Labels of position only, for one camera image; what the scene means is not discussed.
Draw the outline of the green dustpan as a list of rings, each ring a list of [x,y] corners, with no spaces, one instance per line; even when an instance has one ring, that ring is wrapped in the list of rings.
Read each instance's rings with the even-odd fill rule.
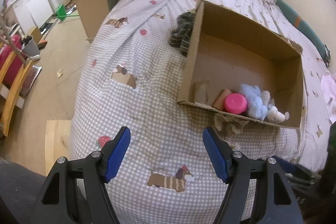
[[[60,5],[56,11],[55,16],[58,20],[63,21],[68,17],[77,17],[79,15],[75,15],[74,12],[76,11],[76,5],[73,5],[69,10],[66,10],[64,5]]]

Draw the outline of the pink cloth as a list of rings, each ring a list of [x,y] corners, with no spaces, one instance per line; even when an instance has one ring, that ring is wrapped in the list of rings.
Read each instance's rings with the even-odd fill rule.
[[[329,121],[333,124],[336,120],[336,84],[335,74],[326,72],[321,78],[321,90],[325,100]]]

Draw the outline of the wooden bedside cabinet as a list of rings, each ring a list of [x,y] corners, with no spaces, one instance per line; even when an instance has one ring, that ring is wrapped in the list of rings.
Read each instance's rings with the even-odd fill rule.
[[[74,0],[88,42],[92,43],[109,13],[107,0]]]

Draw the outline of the wooden chair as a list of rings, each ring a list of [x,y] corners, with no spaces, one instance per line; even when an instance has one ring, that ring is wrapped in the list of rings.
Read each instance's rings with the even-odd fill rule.
[[[5,99],[5,104],[1,112],[1,133],[4,135],[4,137],[8,137],[11,118],[14,108],[18,102],[19,93],[33,64],[33,60],[23,60],[22,66],[18,70],[13,84],[9,89],[7,98]]]

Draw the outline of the pink round toy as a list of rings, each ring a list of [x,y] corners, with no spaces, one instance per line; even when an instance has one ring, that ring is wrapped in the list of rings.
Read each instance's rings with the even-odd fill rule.
[[[239,115],[247,110],[247,100],[239,93],[231,93],[223,101],[226,112]]]

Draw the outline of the light blue plush toy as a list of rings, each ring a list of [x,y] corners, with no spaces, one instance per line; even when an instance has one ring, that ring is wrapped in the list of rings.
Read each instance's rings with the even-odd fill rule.
[[[239,93],[243,95],[247,101],[247,116],[263,121],[266,118],[268,110],[263,104],[260,88],[257,85],[250,86],[241,84]]]

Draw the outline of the grey bin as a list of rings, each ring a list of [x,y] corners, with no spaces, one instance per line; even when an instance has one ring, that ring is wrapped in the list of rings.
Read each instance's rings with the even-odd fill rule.
[[[33,57],[40,54],[38,45],[36,44],[32,36],[27,35],[22,40],[22,52],[29,57]]]

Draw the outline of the brown cardboard box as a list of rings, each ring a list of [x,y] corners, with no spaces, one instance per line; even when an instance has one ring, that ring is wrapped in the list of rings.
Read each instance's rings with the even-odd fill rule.
[[[278,111],[289,113],[279,127],[300,127],[298,46],[244,15],[198,0],[177,102],[216,112],[212,104],[221,92],[236,92],[242,84],[269,91]]]

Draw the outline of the beige crochet doily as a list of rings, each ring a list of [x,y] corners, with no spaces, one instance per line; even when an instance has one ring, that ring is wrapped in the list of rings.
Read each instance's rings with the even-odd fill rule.
[[[247,120],[231,117],[224,114],[215,114],[214,126],[215,131],[223,136],[234,137],[241,135],[245,126],[249,123]]]

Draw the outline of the checkered dog-print bed cover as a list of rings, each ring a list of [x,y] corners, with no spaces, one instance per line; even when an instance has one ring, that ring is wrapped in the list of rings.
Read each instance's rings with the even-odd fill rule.
[[[327,160],[330,121],[322,96],[325,64],[274,0],[209,0],[284,35],[303,50],[303,113],[298,129],[248,123],[229,143],[247,156],[281,156],[312,171]],[[226,186],[202,142],[214,116],[177,104],[186,58],[169,45],[177,17],[196,0],[120,0],[103,22],[82,69],[72,119],[72,154],[80,159],[99,137],[131,131],[117,177],[106,187],[121,223],[210,223]]]

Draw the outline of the white cabinet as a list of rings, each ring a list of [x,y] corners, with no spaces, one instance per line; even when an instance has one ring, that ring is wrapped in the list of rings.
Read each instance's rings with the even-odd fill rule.
[[[3,16],[10,27],[19,24],[26,34],[33,27],[43,26],[53,13],[49,0],[16,0]]]

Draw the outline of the teal orange pillow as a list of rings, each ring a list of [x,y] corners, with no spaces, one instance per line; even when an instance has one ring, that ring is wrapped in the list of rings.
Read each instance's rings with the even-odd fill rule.
[[[299,16],[299,14],[296,11],[294,11],[294,9],[290,7],[290,5],[285,3],[283,0],[276,0],[276,5],[280,8],[281,12],[286,17],[286,19],[302,34],[304,34],[316,47],[323,62],[328,68],[331,62],[331,54],[326,44],[324,44],[319,39],[319,37],[313,31],[313,29]]]

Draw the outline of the grey striped cloth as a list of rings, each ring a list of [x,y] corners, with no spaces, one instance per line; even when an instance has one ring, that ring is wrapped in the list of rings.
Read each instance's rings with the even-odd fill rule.
[[[178,48],[183,56],[187,56],[194,27],[195,12],[185,12],[177,17],[177,28],[171,32],[169,45]]]

